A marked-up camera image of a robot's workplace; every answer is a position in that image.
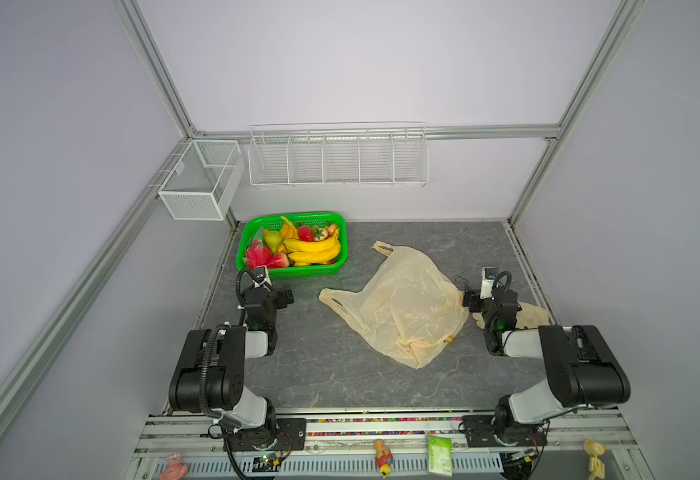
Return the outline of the beige plastic bag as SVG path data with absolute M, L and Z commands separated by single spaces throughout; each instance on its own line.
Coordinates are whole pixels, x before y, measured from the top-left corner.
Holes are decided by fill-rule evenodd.
M 463 329 L 464 292 L 414 248 L 381 241 L 373 248 L 386 259 L 361 291 L 325 288 L 319 300 L 374 350 L 422 369 Z

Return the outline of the red strawberry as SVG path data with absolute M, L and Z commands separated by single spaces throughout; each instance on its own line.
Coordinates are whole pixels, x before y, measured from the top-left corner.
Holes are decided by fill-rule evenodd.
M 297 230 L 297 235 L 300 241 L 303 242 L 313 242 L 315 239 L 315 233 L 311 226 L 302 225 Z

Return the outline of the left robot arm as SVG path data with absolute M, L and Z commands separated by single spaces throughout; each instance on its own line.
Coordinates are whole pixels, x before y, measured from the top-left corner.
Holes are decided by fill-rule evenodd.
M 262 286 L 241 298 L 237 325 L 223 323 L 188 333 L 168 400 L 175 411 L 208 417 L 208 436 L 229 441 L 232 450 L 265 450 L 279 441 L 277 415 L 269 399 L 246 387 L 246 362 L 274 353 L 277 313 L 292 304 L 294 296 L 289 289 Z

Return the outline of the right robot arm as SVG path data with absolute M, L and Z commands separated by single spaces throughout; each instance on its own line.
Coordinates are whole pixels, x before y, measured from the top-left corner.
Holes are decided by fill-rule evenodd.
M 468 290 L 463 305 L 484 318 L 484 339 L 497 357 L 533 358 L 545 378 L 499 400 L 492 414 L 466 415 L 459 430 L 470 447 L 542 447 L 549 422 L 583 409 L 626 403 L 630 381 L 600 330 L 593 325 L 519 327 L 517 293 L 499 286 L 489 297 Z

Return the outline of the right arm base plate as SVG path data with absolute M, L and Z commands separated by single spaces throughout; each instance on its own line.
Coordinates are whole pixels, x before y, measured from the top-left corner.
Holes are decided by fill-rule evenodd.
M 465 415 L 458 431 L 469 447 L 543 447 L 548 444 L 544 424 L 502 423 L 494 415 Z

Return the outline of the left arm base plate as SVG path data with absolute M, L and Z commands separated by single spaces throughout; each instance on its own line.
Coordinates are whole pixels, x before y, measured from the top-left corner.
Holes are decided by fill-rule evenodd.
M 307 439 L 307 420 L 280 417 L 267 420 L 262 427 L 243 429 L 229 437 L 234 452 L 302 451 Z

